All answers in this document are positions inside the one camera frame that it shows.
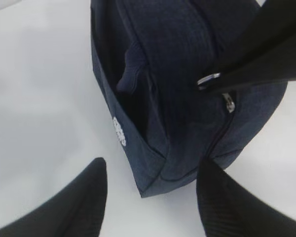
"bag handle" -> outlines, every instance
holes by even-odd
[[[296,80],[296,0],[267,0],[205,75],[198,86],[211,92]]]

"black fabric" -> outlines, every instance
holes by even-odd
[[[267,0],[204,76],[213,73],[221,77],[202,87],[215,92],[296,80],[296,0]]]
[[[97,158],[52,199],[1,229],[0,237],[97,237],[106,199],[106,163]]]
[[[207,237],[296,237],[296,221],[260,201],[209,159],[199,167],[197,197]]]

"zipper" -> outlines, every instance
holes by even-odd
[[[222,94],[222,96],[224,97],[225,101],[226,101],[226,107],[227,107],[227,110],[228,112],[231,114],[232,112],[235,111],[236,109],[236,105],[235,103],[233,102],[233,99],[232,97],[230,96],[229,93],[224,93]]]
[[[205,158],[209,158],[219,141],[226,135],[227,131],[230,128],[231,122],[235,115],[236,110],[236,103],[234,102],[232,96],[229,93],[225,93],[222,95],[225,102],[226,102],[226,109],[228,111],[228,114],[226,115],[226,121],[222,127],[222,129],[217,133],[215,139],[209,146],[209,149],[205,155]]]

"metal zipper tab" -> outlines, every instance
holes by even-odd
[[[232,97],[229,95],[229,93],[224,93],[222,95],[226,101],[226,106],[227,106],[227,110],[229,111],[229,113],[234,112],[236,109],[236,105],[233,102]]]

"white floor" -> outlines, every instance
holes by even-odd
[[[204,236],[195,183],[140,198],[93,76],[89,28],[89,1],[23,0],[0,11],[0,227],[104,157],[102,237]],[[296,82],[227,171],[296,219]]]

